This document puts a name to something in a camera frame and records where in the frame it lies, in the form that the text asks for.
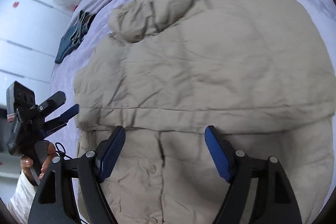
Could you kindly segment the white sleeve forearm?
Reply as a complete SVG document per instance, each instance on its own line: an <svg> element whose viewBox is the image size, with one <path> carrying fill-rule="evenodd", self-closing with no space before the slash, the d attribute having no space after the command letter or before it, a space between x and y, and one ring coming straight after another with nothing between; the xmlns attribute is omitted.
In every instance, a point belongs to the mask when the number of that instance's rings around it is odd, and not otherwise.
<svg viewBox="0 0 336 224"><path fill-rule="evenodd" d="M15 194L6 204L8 211L18 223L27 224L31 206L37 192L37 186L33 186L24 173L21 173Z"/></svg>

